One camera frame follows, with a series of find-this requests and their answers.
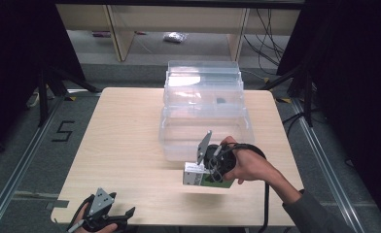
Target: green box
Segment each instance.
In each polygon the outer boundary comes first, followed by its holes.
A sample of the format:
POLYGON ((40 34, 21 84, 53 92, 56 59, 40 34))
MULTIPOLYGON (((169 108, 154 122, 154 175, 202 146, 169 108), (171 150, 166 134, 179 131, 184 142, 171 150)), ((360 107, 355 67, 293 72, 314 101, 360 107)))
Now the green box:
POLYGON ((203 164, 186 162, 184 169, 184 185, 212 186, 230 188, 234 180, 211 182, 210 171, 203 164))

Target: person's left hand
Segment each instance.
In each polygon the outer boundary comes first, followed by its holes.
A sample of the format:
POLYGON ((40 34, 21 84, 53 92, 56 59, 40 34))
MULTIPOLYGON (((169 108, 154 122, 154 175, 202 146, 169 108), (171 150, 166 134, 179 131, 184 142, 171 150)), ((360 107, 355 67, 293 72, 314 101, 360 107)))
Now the person's left hand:
MULTIPOLYGON (((78 216, 76 217, 75 222, 73 222, 73 224, 76 224, 77 222, 82 220, 82 218, 84 217, 84 212, 85 212, 85 209, 87 208, 87 205, 88 205, 88 203, 84 204, 84 206, 81 208, 81 210, 79 211, 78 216)), ((104 227, 103 229, 101 229, 100 231, 98 231, 96 233, 112 233, 112 232, 116 231, 117 228, 118 228, 118 225, 115 223, 112 223, 112 224, 107 225, 106 227, 104 227)), ((83 227, 79 227, 75 231, 75 233, 88 233, 88 231, 84 230, 83 227)))

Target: clear storage box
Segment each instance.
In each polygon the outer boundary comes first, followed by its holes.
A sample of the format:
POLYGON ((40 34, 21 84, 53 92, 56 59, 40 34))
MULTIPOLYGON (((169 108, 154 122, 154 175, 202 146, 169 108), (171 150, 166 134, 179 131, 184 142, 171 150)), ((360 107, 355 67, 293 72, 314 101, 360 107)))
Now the clear storage box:
POLYGON ((169 62, 163 101, 159 141, 167 160, 195 161, 208 130, 211 144, 229 135, 255 142, 236 62, 169 62))

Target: black cloth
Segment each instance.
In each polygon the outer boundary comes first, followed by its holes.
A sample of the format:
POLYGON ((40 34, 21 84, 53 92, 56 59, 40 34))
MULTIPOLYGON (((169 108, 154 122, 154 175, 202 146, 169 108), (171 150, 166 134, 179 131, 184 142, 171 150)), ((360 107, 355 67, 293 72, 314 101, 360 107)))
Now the black cloth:
POLYGON ((328 212, 309 192, 300 192, 302 197, 299 200, 283 205, 300 232, 354 233, 345 221, 328 212))

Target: table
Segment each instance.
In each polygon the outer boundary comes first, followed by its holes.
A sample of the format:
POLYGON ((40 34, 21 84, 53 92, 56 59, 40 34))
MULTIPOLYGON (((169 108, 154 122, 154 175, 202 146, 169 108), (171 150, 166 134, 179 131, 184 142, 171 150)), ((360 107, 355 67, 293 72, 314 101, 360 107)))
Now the table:
MULTIPOLYGON (((158 142, 162 88, 105 88, 58 200, 52 220, 69 222, 97 187, 116 192, 111 216, 136 207, 129 224, 259 226, 263 223, 263 182, 231 188, 182 185, 184 162, 164 158, 158 142)), ((272 94, 246 90, 245 105, 268 160, 303 188, 272 94)), ((282 201, 270 191, 269 225, 294 225, 282 201)))

